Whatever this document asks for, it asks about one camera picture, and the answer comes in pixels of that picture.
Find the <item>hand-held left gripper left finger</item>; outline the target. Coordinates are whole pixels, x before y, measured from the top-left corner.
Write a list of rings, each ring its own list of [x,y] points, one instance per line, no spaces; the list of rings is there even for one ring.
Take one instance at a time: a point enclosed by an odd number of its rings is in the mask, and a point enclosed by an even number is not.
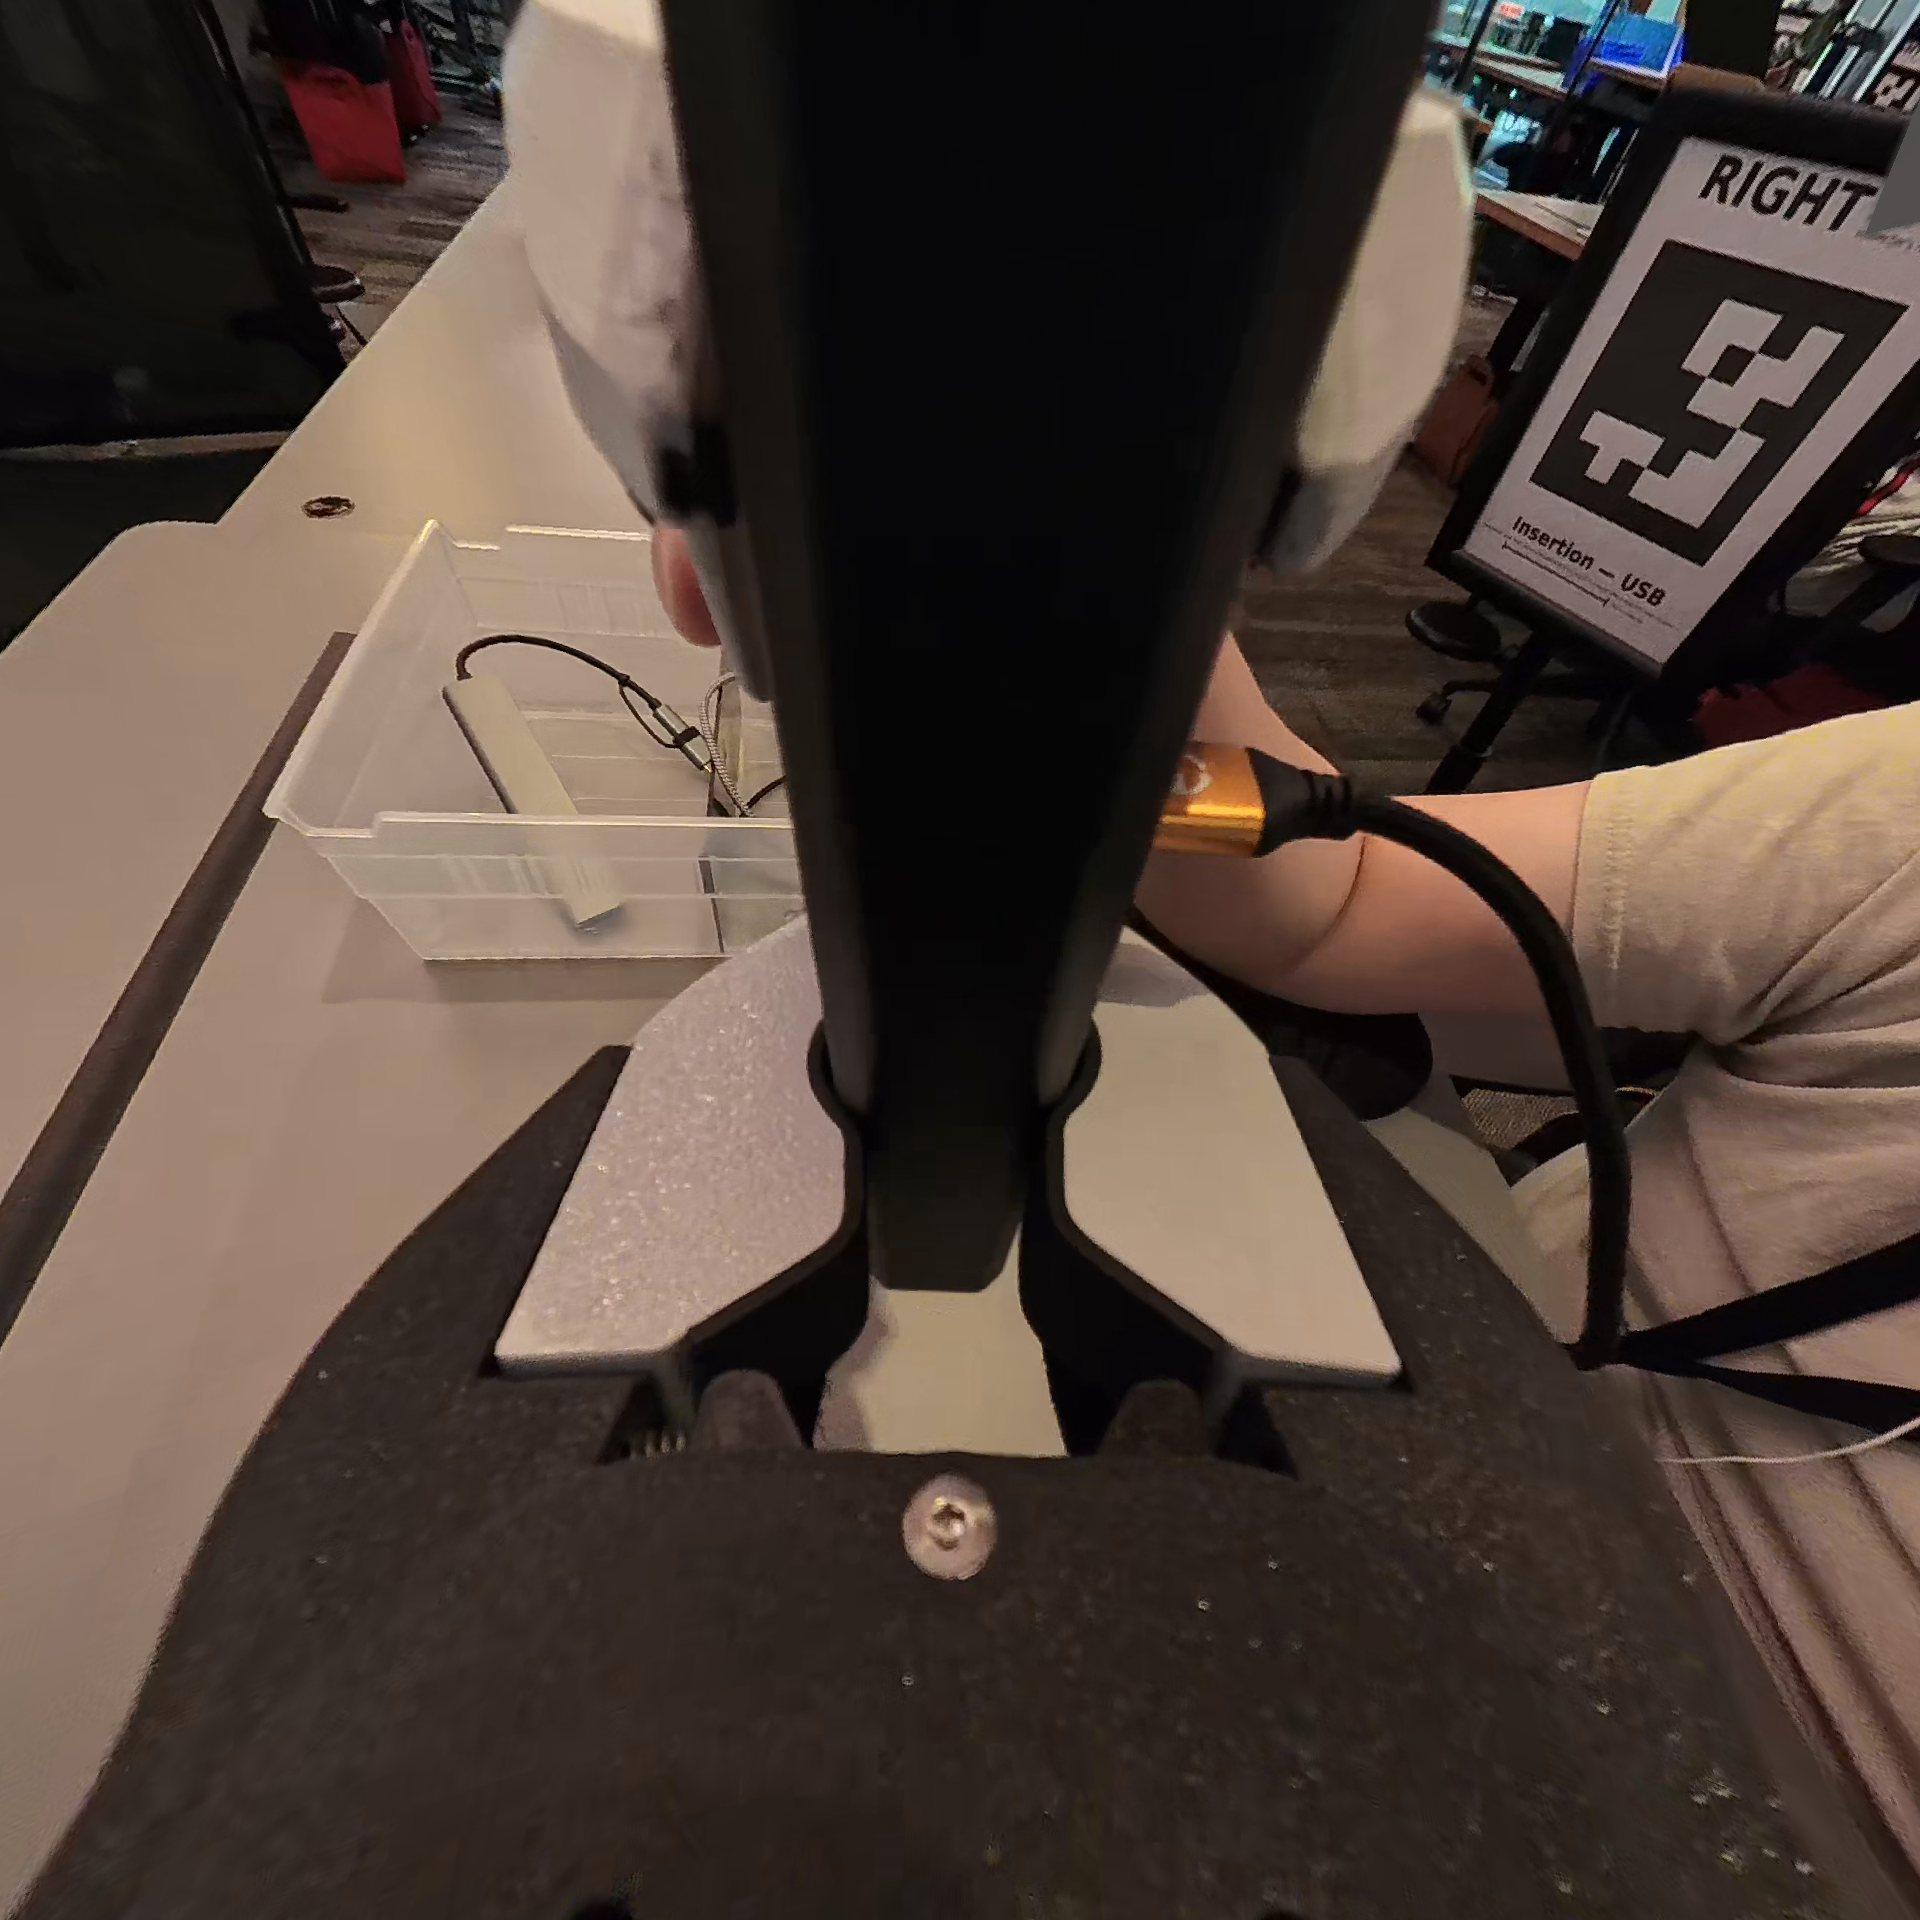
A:
[[[803,919],[652,1017],[495,1336],[504,1376],[664,1360],[822,1253],[848,1215],[848,1134],[813,1087]]]

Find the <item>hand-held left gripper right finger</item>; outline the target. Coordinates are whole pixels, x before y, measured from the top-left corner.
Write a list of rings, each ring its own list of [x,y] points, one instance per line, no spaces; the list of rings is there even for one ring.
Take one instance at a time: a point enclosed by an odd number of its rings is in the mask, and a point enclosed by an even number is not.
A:
[[[1257,1035],[1171,959],[1110,959],[1063,1120],[1067,1221],[1227,1381],[1398,1381],[1400,1358]]]

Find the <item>black braided cable gold plugs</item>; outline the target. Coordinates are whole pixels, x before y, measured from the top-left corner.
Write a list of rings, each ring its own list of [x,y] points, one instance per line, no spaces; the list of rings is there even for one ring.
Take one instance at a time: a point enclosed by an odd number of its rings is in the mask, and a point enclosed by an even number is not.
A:
[[[1155,850],[1269,856],[1304,841],[1372,837],[1461,882],[1516,938],[1542,995],[1589,1146],[1585,1304],[1571,1358],[1581,1370],[1625,1358],[1625,1254],[1632,1165],[1615,1083],[1567,934],[1548,902],[1484,842],[1400,799],[1373,799],[1342,775],[1247,747],[1190,743],[1160,807]]]

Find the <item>clear plastic bin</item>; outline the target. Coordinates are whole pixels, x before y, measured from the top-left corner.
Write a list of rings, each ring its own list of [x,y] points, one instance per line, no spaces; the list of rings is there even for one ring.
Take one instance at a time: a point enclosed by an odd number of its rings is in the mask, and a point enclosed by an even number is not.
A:
[[[440,690],[503,680],[621,907],[571,926]],[[803,911],[776,729],[676,634],[652,538],[429,521],[351,638],[271,790],[355,896],[429,961],[707,959]]]

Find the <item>silver slim usb hub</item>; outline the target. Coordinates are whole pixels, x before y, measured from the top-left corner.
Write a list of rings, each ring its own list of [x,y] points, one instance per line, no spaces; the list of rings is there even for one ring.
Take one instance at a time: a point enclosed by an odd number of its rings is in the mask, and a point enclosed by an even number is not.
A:
[[[500,807],[531,823],[528,847],[571,926],[607,920],[621,896],[605,863],[587,855],[582,816],[512,691],[492,673],[467,673],[451,678],[440,699]]]

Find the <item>black multi-port usb hub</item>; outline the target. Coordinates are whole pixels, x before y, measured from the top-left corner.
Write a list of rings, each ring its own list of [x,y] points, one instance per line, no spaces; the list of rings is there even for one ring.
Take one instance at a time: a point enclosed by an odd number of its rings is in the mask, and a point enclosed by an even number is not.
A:
[[[662,3],[873,1275],[980,1288],[1428,3]]]

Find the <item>person's right forearm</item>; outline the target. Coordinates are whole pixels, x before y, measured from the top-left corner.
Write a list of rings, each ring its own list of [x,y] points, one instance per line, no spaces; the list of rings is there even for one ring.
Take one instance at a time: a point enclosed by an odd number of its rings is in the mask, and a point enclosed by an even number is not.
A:
[[[1230,631],[1190,735],[1337,770],[1273,711]],[[1494,855],[1565,931],[1589,794],[1581,782],[1406,805]],[[1275,999],[1353,1017],[1529,1025],[1548,1038],[1545,1001],[1499,917],[1422,855],[1372,834],[1255,858],[1155,853],[1136,907],[1197,961]]]

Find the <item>person's right hand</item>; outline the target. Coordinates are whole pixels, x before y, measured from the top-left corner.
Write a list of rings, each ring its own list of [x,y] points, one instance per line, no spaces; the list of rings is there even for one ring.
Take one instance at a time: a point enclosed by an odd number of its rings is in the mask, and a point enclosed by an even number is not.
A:
[[[652,531],[652,568],[657,603],[669,625],[687,641],[720,649],[721,629],[708,607],[699,568],[680,527],[657,523]]]

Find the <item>black easel stand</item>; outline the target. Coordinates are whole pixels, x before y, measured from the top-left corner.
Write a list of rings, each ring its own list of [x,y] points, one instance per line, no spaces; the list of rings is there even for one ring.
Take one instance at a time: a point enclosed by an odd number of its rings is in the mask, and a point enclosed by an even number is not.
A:
[[[1493,760],[1511,722],[1540,701],[1590,705],[1590,767],[1605,770],[1606,753],[1633,714],[1649,718],[1664,666],[1620,640],[1606,640],[1592,616],[1548,603],[1524,584],[1496,577],[1484,562],[1432,550],[1428,571],[1461,590],[1453,600],[1484,603],[1509,633],[1524,634],[1494,694],[1479,705],[1445,747],[1427,779],[1428,794],[1468,792]]]

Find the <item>black stool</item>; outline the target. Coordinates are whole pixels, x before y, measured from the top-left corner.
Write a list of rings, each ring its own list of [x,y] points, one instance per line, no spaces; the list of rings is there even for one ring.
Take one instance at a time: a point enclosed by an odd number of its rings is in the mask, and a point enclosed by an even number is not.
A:
[[[1427,650],[1453,665],[1481,665],[1488,673],[1449,678],[1414,705],[1414,718],[1437,727],[1449,718],[1459,696],[1493,696],[1507,666],[1519,650],[1521,633],[1507,631],[1493,611],[1473,600],[1428,600],[1406,611],[1406,631]]]

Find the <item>framed marker sign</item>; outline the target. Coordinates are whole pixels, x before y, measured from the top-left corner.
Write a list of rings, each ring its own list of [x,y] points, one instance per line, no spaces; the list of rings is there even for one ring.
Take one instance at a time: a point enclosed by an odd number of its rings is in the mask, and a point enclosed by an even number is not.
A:
[[[1648,671],[1726,646],[1916,441],[1912,119],[1670,86],[1428,568]]]

